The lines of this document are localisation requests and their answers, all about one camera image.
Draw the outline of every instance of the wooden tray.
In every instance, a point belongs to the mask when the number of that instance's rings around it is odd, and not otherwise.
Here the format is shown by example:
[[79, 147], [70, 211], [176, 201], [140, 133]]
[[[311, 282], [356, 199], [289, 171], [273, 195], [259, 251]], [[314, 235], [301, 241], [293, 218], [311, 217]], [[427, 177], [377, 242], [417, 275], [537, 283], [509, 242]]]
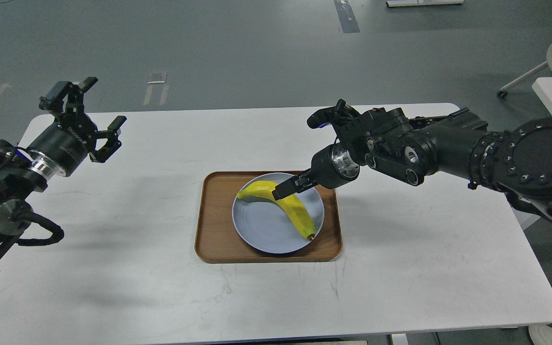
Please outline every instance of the wooden tray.
[[[320, 233], [304, 248], [293, 253], [264, 253], [238, 235], [231, 218], [237, 192], [251, 179], [272, 171], [217, 171], [206, 176], [202, 192], [195, 253], [209, 264], [242, 262], [319, 262], [335, 258], [342, 250], [340, 219], [335, 191], [317, 186], [325, 207]], [[289, 171], [298, 174], [300, 171]]]

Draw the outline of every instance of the shoe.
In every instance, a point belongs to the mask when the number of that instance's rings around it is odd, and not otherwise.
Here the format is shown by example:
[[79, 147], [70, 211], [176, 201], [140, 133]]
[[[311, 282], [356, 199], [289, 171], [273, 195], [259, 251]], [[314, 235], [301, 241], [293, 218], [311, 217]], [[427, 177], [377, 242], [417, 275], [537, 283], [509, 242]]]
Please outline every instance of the shoe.
[[546, 325], [531, 325], [528, 331], [534, 345], [552, 345], [551, 327]]

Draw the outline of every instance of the bolt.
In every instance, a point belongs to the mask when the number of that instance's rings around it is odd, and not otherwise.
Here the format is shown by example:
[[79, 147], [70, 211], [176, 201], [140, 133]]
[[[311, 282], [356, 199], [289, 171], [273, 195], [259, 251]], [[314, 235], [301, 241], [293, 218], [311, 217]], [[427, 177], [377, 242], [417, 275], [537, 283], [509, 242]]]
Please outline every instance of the bolt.
[[416, 151], [414, 151], [412, 147], [407, 146], [403, 151], [410, 163], [417, 163], [419, 161], [419, 157], [416, 155]]
[[416, 175], [416, 173], [410, 169], [406, 170], [406, 179], [409, 184], [411, 185], [418, 185], [419, 184], [419, 177]]
[[366, 164], [372, 169], [376, 168], [376, 161], [374, 160], [374, 157], [370, 156], [369, 153], [366, 153]]

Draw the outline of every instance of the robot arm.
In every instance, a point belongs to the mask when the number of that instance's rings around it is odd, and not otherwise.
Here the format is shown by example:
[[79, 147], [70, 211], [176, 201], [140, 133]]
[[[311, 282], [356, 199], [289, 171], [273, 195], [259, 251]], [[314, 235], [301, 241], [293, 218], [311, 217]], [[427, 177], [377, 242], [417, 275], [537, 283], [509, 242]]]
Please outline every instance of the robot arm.
[[[53, 175], [71, 175], [87, 155], [91, 161], [103, 163], [121, 146], [118, 135], [125, 116], [117, 116], [108, 129], [98, 131], [84, 112], [84, 93], [96, 82], [95, 77], [79, 85], [59, 81], [46, 97], [40, 98], [40, 109], [50, 112], [55, 121], [26, 149], [0, 139], [0, 259], [15, 243], [49, 245], [63, 239], [61, 227], [33, 213], [25, 199], [32, 192], [43, 192]], [[107, 139], [100, 149], [95, 147], [97, 139]], [[31, 223], [39, 224], [52, 236], [20, 238]]]
[[317, 184], [337, 188], [354, 181], [364, 165], [413, 186], [444, 171], [467, 179], [471, 189], [503, 192], [515, 209], [552, 221], [552, 118], [512, 132], [487, 132], [488, 124], [467, 109], [409, 120], [400, 108], [360, 114], [339, 100], [307, 124], [331, 125], [339, 142], [317, 152], [311, 168], [276, 186], [275, 199]]

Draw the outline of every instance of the plate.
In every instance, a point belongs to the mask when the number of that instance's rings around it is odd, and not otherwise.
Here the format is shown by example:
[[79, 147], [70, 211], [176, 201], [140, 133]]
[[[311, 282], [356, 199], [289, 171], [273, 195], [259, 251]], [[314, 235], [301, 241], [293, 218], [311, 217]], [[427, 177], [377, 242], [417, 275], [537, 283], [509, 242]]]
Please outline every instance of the plate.
[[[291, 176], [293, 175], [285, 172], [260, 175], [248, 181], [240, 190], [254, 181], [273, 181], [279, 184]], [[308, 210], [308, 214], [315, 224], [316, 236], [318, 236], [325, 219], [325, 208], [321, 196], [315, 188], [296, 194], [296, 196]], [[311, 242], [300, 236], [287, 214], [280, 206], [270, 201], [248, 202], [235, 198], [231, 216], [239, 236], [252, 247], [266, 253], [291, 253], [302, 249]]]

